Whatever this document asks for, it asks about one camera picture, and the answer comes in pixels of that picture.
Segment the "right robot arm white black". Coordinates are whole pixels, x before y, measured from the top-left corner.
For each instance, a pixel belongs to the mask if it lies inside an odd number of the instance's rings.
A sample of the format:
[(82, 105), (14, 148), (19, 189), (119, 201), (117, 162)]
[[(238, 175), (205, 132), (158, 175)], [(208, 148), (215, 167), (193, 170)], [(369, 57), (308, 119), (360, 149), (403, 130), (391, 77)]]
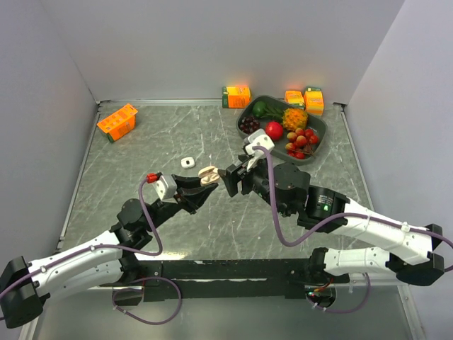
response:
[(338, 250), (313, 250), (308, 274), (317, 282), (353, 273), (395, 275), (402, 283), (432, 285), (447, 269), (435, 253), (441, 227), (414, 227), (373, 212), (329, 188), (314, 186), (307, 172), (282, 163), (268, 173), (261, 159), (255, 167), (231, 165), (219, 171), (230, 196), (254, 192), (272, 208), (273, 217), (297, 215), (297, 224), (309, 237), (316, 232), (350, 237), (369, 246)]

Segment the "beige earbud charging case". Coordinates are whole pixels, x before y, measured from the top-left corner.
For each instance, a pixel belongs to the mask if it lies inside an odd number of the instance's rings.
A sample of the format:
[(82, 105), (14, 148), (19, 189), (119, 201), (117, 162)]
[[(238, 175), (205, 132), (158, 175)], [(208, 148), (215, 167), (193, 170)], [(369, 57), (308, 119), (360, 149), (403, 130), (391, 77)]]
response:
[(198, 171), (198, 177), (200, 178), (200, 185), (207, 186), (220, 180), (218, 173), (219, 169), (216, 166), (206, 166), (205, 168)]

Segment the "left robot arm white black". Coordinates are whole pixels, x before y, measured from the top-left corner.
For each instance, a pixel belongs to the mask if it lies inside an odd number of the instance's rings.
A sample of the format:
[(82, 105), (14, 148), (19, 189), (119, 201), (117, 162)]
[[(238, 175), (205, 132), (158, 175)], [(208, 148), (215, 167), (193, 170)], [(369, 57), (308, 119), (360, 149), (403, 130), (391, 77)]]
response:
[(140, 275), (137, 255), (164, 250), (157, 229), (176, 213), (194, 214), (218, 187), (219, 176), (147, 174), (137, 199), (126, 201), (117, 223), (93, 239), (58, 254), (9, 261), (1, 274), (1, 321), (14, 329), (29, 323), (50, 298), (110, 283), (133, 284)]

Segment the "white earbud charging case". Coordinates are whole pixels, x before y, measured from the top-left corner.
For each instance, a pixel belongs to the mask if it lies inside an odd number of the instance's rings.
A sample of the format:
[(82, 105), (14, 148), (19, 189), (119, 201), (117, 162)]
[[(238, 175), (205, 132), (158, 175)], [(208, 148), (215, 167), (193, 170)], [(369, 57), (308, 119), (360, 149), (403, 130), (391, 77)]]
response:
[(180, 165), (183, 169), (191, 169), (195, 167), (195, 159), (192, 157), (184, 157), (180, 161)]

